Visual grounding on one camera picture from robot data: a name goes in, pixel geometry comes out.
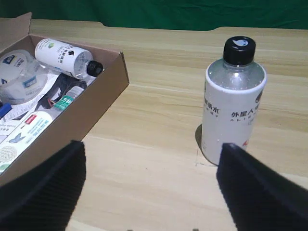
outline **open cardboard box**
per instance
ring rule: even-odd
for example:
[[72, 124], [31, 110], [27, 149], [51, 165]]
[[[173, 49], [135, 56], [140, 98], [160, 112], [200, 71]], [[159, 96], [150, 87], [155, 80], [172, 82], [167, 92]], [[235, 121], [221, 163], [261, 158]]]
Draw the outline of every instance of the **open cardboard box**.
[[[35, 46], [45, 37], [29, 32], [31, 16], [27, 13], [0, 23], [0, 57], [17, 49], [27, 50], [34, 57]], [[0, 175], [0, 186], [39, 165], [71, 140], [82, 140], [128, 86], [123, 53], [64, 42], [89, 50], [105, 70]]]

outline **light wood surface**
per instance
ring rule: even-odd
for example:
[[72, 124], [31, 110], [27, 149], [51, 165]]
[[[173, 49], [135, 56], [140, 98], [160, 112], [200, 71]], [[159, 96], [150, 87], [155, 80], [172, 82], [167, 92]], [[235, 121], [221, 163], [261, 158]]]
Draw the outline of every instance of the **light wood surface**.
[[33, 20], [32, 33], [122, 50], [130, 86], [85, 137], [87, 180], [68, 231], [234, 231], [195, 140], [205, 68], [227, 38], [257, 42], [266, 68], [248, 151], [308, 188], [308, 31], [170, 31]]

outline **black ribbed material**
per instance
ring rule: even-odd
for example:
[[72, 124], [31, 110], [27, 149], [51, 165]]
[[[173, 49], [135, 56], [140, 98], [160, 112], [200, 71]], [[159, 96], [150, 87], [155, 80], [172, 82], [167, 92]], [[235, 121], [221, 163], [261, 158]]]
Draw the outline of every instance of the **black ribbed material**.
[[223, 144], [217, 179], [239, 231], [308, 231], [308, 191], [235, 144]]
[[64, 231], [86, 178], [82, 142], [72, 141], [0, 187], [0, 231]]

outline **green backdrop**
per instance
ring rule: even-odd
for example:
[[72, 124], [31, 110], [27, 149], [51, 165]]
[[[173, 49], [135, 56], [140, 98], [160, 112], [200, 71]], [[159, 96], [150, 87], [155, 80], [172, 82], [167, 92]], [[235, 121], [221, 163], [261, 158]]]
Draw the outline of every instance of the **green backdrop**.
[[308, 29], [308, 0], [0, 0], [0, 17], [99, 21], [106, 26], [211, 30]]

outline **white bottle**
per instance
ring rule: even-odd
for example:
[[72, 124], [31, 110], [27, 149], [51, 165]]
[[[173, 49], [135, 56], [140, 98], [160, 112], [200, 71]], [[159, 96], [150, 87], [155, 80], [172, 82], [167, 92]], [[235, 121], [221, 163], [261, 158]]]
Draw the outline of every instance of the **white bottle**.
[[35, 58], [77, 79], [84, 79], [88, 75], [97, 77], [103, 71], [103, 65], [94, 61], [89, 51], [51, 38], [45, 38], [37, 44]]
[[202, 151], [218, 165], [223, 143], [246, 149], [267, 82], [264, 68], [254, 62], [256, 43], [236, 36], [225, 43], [223, 59], [206, 70]]
[[0, 99], [21, 104], [37, 96], [47, 82], [48, 68], [25, 50], [14, 50], [0, 58]]
[[45, 109], [41, 111], [48, 113], [54, 120], [74, 101], [75, 98], [77, 98], [83, 92], [83, 90], [84, 89], [81, 87], [72, 87], [71, 90], [69, 90], [65, 96], [56, 102], [51, 109]]

